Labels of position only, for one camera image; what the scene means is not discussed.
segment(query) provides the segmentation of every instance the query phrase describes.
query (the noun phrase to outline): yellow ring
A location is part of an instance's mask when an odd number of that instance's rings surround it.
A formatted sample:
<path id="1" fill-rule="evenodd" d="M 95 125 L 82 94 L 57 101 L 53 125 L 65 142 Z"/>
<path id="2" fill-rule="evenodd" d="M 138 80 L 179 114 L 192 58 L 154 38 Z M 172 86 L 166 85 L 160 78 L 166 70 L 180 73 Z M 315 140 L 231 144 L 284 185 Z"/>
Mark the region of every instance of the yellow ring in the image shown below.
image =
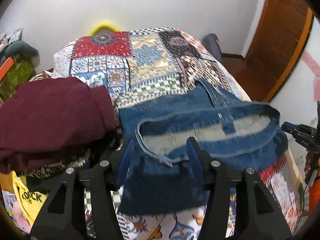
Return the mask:
<path id="1" fill-rule="evenodd" d="M 112 32 L 120 32 L 121 31 L 121 29 L 117 25 L 115 25 L 115 24 L 113 24 L 111 22 L 101 22 L 101 23 L 97 23 L 91 29 L 89 35 L 93 36 L 93 35 L 97 34 L 98 31 L 101 30 L 101 29 L 108 29 L 108 30 L 110 30 Z"/>

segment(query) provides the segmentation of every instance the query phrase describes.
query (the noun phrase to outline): floor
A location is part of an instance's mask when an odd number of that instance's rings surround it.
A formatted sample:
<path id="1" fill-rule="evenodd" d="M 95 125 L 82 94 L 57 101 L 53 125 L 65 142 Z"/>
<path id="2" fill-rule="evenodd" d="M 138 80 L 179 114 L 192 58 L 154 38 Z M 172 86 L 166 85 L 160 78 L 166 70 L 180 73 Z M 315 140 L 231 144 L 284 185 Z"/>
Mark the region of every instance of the floor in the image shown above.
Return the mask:
<path id="1" fill-rule="evenodd" d="M 224 57 L 223 65 L 252 100 L 263 101 L 276 80 L 263 69 L 248 67 L 239 58 Z"/>

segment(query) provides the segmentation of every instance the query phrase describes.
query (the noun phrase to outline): blue gripper pad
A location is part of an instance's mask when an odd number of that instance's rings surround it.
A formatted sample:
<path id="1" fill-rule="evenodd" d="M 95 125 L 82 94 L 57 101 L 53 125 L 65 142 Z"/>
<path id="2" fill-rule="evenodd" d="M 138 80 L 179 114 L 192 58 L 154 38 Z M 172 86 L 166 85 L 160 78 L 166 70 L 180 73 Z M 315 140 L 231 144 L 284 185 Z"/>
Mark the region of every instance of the blue gripper pad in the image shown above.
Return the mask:
<path id="1" fill-rule="evenodd" d="M 197 181 L 203 183 L 203 166 L 198 158 L 197 150 L 200 150 L 196 140 L 193 137 L 189 137 L 186 143 L 187 154 L 189 162 L 192 167 L 193 175 Z"/>
<path id="2" fill-rule="evenodd" d="M 124 152 L 117 169 L 117 180 L 115 185 L 117 188 L 120 188 L 124 184 L 124 180 L 125 180 L 125 177 L 127 176 L 131 158 L 133 155 L 133 150 L 134 150 L 133 139 L 129 138 L 128 141 L 125 141 L 123 143 L 119 153 L 121 155 L 121 153 Z"/>

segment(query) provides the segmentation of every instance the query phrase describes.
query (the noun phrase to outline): maroon cloth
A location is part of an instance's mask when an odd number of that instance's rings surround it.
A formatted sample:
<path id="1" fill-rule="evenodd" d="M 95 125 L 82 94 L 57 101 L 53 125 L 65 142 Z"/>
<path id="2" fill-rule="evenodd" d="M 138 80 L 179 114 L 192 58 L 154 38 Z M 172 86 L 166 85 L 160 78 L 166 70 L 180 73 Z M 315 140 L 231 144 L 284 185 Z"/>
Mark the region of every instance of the maroon cloth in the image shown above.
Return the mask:
<path id="1" fill-rule="evenodd" d="M 112 129 L 106 87 L 89 88 L 73 77 L 21 84 L 0 107 L 0 172 L 38 169 L 81 154 Z"/>

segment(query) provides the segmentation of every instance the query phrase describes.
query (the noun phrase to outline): red patterned patch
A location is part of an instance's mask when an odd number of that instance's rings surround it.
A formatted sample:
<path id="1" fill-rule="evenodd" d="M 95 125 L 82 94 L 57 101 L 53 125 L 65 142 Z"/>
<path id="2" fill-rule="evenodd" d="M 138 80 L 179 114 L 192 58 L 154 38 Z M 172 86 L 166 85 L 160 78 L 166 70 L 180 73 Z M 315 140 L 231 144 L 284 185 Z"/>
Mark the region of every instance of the red patterned patch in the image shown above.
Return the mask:
<path id="1" fill-rule="evenodd" d="M 110 32 L 79 39 L 74 58 L 92 55 L 132 56 L 127 32 Z"/>
<path id="2" fill-rule="evenodd" d="M 285 157 L 285 154 L 281 156 L 281 158 L 274 164 L 272 164 L 269 168 L 266 168 L 264 171 L 260 172 L 260 178 L 263 181 L 263 183 L 266 183 L 266 181 L 272 177 L 272 175 L 278 171 L 278 169 L 287 162 L 287 158 Z"/>

